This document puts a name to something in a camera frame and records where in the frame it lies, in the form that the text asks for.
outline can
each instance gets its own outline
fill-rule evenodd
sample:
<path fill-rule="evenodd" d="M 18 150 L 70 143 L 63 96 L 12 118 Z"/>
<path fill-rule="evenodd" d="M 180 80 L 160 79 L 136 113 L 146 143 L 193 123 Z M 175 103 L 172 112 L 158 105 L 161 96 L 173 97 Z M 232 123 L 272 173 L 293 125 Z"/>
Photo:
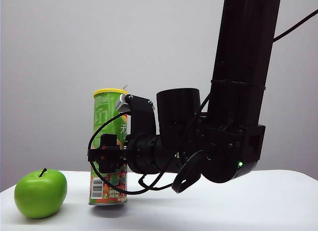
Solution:
<path fill-rule="evenodd" d="M 115 103 L 121 94 L 127 94 L 127 91 L 117 88 L 104 88 L 94 92 L 93 132 L 106 121 L 119 114 L 115 108 Z M 99 147 L 100 136 L 104 133 L 116 134 L 117 145 L 123 149 L 127 135 L 127 115 L 121 116 L 104 127 L 93 140 L 93 149 Z M 98 170 L 98 163 L 94 161 L 94 164 Z M 101 175 L 111 184 L 116 185 L 120 189 L 127 190 L 127 164 L 116 169 L 115 173 L 101 173 Z M 117 205 L 125 202 L 127 202 L 127 194 L 118 192 L 106 185 L 91 167 L 88 203 L 90 205 Z"/>

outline white table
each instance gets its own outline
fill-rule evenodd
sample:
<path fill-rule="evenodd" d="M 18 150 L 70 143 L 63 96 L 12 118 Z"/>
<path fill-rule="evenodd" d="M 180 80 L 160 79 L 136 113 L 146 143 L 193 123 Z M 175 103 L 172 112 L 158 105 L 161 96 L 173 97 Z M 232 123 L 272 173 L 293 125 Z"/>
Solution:
<path fill-rule="evenodd" d="M 149 191 L 108 207 L 87 204 L 89 172 L 62 173 L 68 194 L 48 218 L 25 218 L 14 204 L 14 186 L 1 192 L 1 231 L 318 231 L 318 181 L 294 171 L 253 171 L 224 184 L 202 177 L 180 194 Z M 174 176 L 165 174 L 160 184 Z M 139 188 L 139 177 L 129 173 L 130 190 Z"/>

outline yellow lid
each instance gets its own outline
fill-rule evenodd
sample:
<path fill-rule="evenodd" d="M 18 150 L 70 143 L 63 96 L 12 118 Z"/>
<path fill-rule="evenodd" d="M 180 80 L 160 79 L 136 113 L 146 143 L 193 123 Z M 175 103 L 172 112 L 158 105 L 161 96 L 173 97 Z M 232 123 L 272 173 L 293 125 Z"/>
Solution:
<path fill-rule="evenodd" d="M 102 88 L 102 89 L 96 90 L 94 92 L 94 96 L 99 93 L 106 93 L 106 92 L 124 93 L 124 94 L 128 93 L 126 90 L 119 89 L 119 88 Z"/>

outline apple stem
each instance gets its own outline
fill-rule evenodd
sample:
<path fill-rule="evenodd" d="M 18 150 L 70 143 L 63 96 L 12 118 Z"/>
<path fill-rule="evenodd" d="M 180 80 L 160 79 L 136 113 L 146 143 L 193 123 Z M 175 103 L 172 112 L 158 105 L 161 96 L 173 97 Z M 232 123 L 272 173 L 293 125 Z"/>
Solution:
<path fill-rule="evenodd" d="M 40 176 L 39 176 L 39 177 L 42 177 L 42 175 L 43 175 L 43 173 L 44 173 L 45 171 L 47 171 L 47 169 L 46 169 L 46 168 L 44 168 L 44 169 L 43 169 L 43 171 L 41 172 L 41 174 L 40 174 Z"/>

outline white wall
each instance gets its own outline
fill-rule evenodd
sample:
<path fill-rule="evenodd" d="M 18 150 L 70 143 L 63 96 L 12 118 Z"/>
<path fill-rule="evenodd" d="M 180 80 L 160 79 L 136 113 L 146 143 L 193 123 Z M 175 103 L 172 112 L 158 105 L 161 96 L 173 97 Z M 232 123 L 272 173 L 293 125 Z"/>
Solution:
<path fill-rule="evenodd" d="M 88 170 L 94 90 L 210 90 L 224 0 L 1 0 L 1 189 L 36 169 Z M 281 0 L 276 35 L 317 8 Z M 318 16 L 273 46 L 258 169 L 318 178 Z"/>

